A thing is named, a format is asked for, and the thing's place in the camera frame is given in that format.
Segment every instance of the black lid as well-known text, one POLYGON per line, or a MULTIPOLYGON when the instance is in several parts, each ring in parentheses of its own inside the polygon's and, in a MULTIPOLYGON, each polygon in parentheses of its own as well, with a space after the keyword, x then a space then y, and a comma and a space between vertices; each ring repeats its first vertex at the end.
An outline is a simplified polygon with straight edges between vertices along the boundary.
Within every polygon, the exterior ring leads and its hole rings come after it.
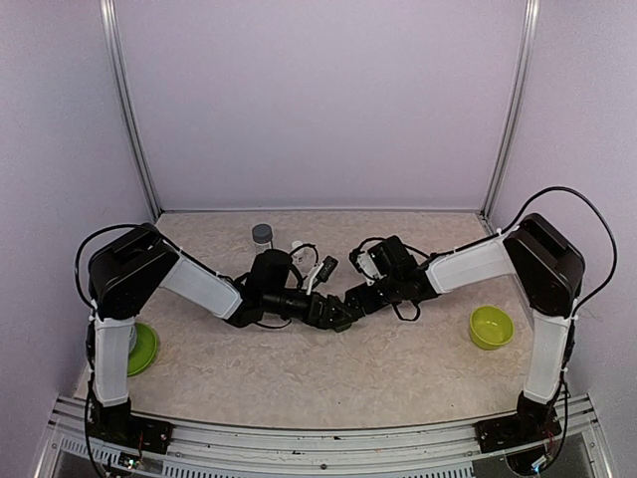
POLYGON ((252 228, 252 240, 257 244, 267 244, 272 241, 272 227, 269 224, 257 224, 252 228))

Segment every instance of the yellow-green bowl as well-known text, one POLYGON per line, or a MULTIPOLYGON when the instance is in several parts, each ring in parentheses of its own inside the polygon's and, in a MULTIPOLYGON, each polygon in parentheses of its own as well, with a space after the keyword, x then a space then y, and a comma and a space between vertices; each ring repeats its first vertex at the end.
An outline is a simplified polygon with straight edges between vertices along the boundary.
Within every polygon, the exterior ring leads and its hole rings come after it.
POLYGON ((471 340, 485 351, 494 351, 508 344, 514 337, 514 321, 497 307, 476 309, 469 321, 471 340))

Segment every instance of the white arm segment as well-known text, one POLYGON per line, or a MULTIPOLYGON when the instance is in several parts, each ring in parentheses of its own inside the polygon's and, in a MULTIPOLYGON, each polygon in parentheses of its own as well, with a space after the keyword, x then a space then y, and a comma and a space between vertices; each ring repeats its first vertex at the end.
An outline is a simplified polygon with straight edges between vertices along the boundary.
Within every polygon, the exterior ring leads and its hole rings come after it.
POLYGON ((94 391, 103 406, 115 406, 128 400, 128 343, 135 319, 124 321, 91 317, 96 327, 94 391))
POLYGON ((183 256, 159 287, 185 297, 221 319, 228 319, 241 304, 241 294, 227 281, 183 256))
MULTIPOLYGON (((436 293, 446 294, 469 284, 515 274, 516 268, 503 243, 506 237, 498 236, 434 259, 427 277, 436 293)), ((546 404, 557 392, 570 320, 533 311, 533 350, 524 388, 526 398, 546 404)))
POLYGON ((427 269, 427 278, 436 293, 446 294, 469 284, 515 274, 516 268, 503 244, 506 237, 498 236, 434 259, 427 269))

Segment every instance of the metal corner post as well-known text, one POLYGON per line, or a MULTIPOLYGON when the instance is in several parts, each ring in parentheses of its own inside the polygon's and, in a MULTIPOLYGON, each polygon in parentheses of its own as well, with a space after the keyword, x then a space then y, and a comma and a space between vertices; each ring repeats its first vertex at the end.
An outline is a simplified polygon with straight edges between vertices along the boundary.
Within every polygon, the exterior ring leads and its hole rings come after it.
POLYGON ((121 43, 119 41, 119 30, 117 28, 117 17, 115 15, 114 0, 100 0, 102 11, 102 21, 106 34, 106 44, 110 55, 110 63, 115 77, 115 85, 119 96, 119 105, 123 115, 128 140, 132 149, 135 168, 141 188, 143 190, 148 211, 152 216, 152 220, 156 221, 161 214, 161 207, 157 198, 156 189, 152 182, 150 169, 141 147, 141 139, 139 138, 139 130, 132 110, 132 102, 130 100, 130 92, 128 91, 128 83, 126 82, 126 71, 124 67, 123 54, 121 51, 121 43))
POLYGON ((529 66, 531 64, 531 54, 535 41, 535 27, 537 25, 538 13, 539 0, 527 0, 527 11, 523 27, 522 41, 520 44, 520 52, 518 55, 516 76, 514 79, 514 89, 511 95, 511 102, 509 103, 509 110, 507 112, 507 122, 505 123, 505 130, 500 142, 496 168, 494 169, 493 176, 491 177, 487 197, 485 198, 485 202, 482 207, 483 216, 487 220, 490 220, 494 211, 496 199, 498 199, 498 194, 500 193, 505 172, 507 170, 511 147, 516 135, 518 118, 520 117, 520 112, 522 110, 525 93, 525 83, 527 82, 527 75, 529 74, 529 66))

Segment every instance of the beige marbled table surface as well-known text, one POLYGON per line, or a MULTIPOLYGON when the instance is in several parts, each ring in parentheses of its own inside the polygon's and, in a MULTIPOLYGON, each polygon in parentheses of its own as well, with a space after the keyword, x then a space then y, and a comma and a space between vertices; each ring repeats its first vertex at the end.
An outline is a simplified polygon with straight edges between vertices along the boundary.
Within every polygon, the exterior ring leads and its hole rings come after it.
MULTIPOLYGON (((359 284, 347 254, 369 236, 397 234, 425 252, 484 235, 474 214, 420 212, 232 212, 164 214, 158 227, 223 274, 254 258, 251 228, 272 225, 275 247, 317 244, 339 261, 322 293, 359 284)), ((138 317, 159 335, 155 363, 128 380, 133 408, 213 423, 291 428, 367 428, 476 417, 515 408, 531 358, 532 332, 510 278, 421 304, 418 322, 391 309, 341 334, 300 322, 279 331, 235 329, 200 307, 157 291, 138 317), (482 305, 507 311, 513 341, 485 352, 469 337, 482 305)), ((266 318, 276 324, 276 317, 266 318)), ((84 396, 83 382, 78 395, 84 396)))

